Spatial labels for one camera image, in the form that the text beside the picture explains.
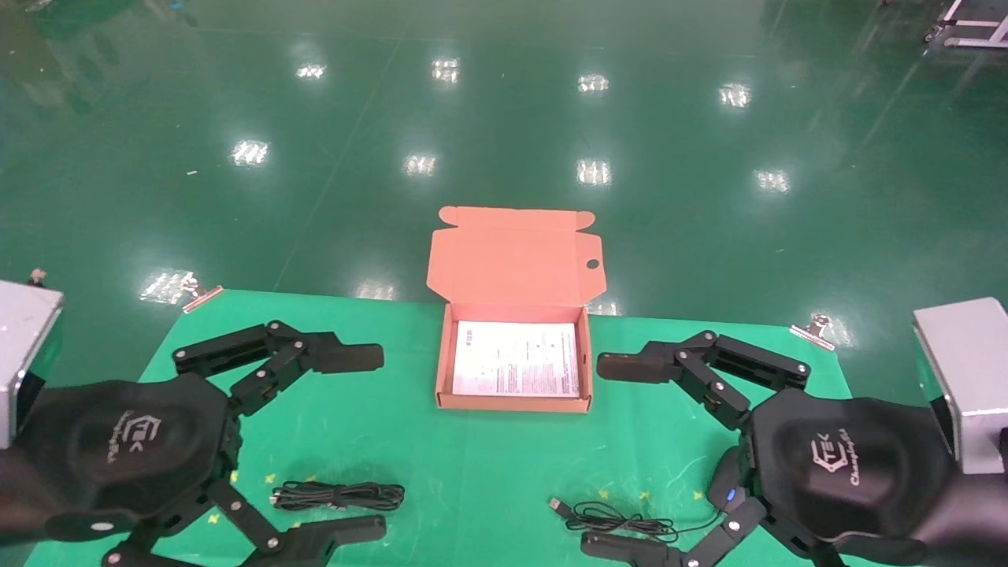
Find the black cable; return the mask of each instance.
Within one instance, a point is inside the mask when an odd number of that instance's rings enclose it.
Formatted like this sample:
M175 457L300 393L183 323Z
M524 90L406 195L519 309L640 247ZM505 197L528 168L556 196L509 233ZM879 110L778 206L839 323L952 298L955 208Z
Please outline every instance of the black cable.
M680 535L687 532L710 528L721 520L721 512L718 512L713 519L702 526L676 530L668 518L644 518L640 514L626 517L606 502L590 500L578 502L572 507L557 498L552 498L549 500L549 507L563 519L568 530L573 532L609 533L622 530L636 532L649 540L666 544L675 543Z
M288 480L273 488L269 501L273 507L287 512L303 512L314 507L366 507L381 512L397 509L406 497L406 489L398 484L327 484L314 480Z

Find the orange cardboard box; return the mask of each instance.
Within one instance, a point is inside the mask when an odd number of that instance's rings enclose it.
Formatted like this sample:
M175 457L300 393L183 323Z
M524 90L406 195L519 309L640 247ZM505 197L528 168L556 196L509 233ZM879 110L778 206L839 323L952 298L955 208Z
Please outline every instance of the orange cardboard box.
M434 395L438 408L586 413L592 405L592 340L585 304L606 291L602 238L578 232L584 211L445 207L427 287L448 300ZM459 321L574 323L580 398L453 393Z

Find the green table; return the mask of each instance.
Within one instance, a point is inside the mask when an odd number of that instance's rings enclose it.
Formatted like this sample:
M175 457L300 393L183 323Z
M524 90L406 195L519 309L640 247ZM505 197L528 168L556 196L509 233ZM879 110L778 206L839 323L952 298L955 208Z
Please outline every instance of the green table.
M553 495L572 504L604 499L625 514L672 518L680 528L712 518L704 490L736 436L677 387L596 379L592 411L584 416L438 410L433 376L443 313L440 305L228 291L178 319L141 381L171 377L170 353L179 346L272 319L302 331L334 330L344 342L382 344L381 370L306 375L243 425L235 484L281 530L295 522L366 514L275 511L267 497L283 480L316 476L406 486L402 507L387 516L385 539L342 548L334 564L618 565L581 553L580 534L568 532L546 505ZM850 395L836 356L785 328L594 317L592 342L597 352L630 352L647 340L681 340L704 329L807 362L811 393ZM226 388L243 373L214 379ZM751 384L734 383L754 402L766 396ZM680 545L688 549L702 536L686 534ZM27 565L94 567L123 537L39 545ZM251 544L212 511L155 551L233 567ZM721 565L808 564L758 530Z

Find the instruction sheet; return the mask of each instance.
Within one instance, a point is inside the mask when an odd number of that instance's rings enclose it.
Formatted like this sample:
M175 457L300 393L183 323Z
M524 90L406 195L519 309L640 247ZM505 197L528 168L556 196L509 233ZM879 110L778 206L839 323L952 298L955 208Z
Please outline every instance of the instruction sheet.
M452 393L578 398L574 323L460 321Z

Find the open box lid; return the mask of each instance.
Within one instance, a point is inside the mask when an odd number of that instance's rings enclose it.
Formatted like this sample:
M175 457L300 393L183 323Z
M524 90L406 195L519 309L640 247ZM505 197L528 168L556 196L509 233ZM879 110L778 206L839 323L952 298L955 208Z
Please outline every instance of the open box lid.
M602 238L586 211L444 207L427 287L453 304L581 307L606 291Z

